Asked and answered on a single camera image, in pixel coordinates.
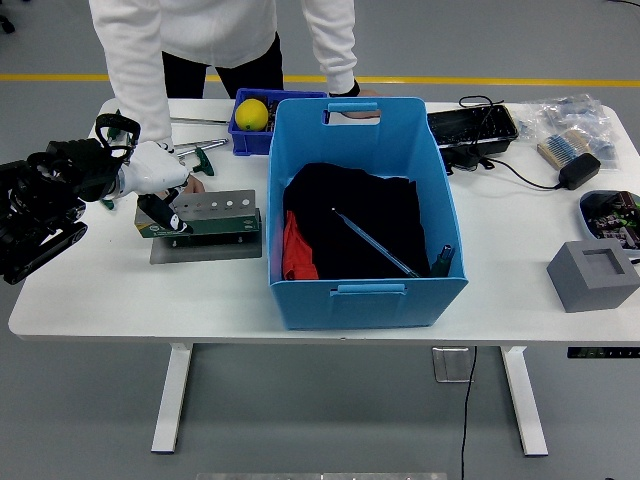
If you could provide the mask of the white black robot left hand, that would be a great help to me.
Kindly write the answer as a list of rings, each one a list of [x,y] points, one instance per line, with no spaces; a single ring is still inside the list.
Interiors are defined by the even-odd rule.
[[[193,229],[171,206],[184,190],[188,177],[188,170],[173,154],[155,142],[143,142],[122,164],[113,194],[119,198],[136,193],[137,206],[150,219],[170,231],[191,234]]]

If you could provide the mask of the person's left hand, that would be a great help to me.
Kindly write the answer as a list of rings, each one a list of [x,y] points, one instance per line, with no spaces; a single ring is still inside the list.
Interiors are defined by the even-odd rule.
[[[364,98],[364,97],[381,97],[382,94],[377,92],[376,90],[372,90],[372,89],[364,89],[361,90],[360,93],[357,95],[358,98]],[[380,110],[367,110],[367,111],[347,111],[344,112],[343,115],[351,118],[351,119],[372,119],[372,118],[378,118],[381,114]]]

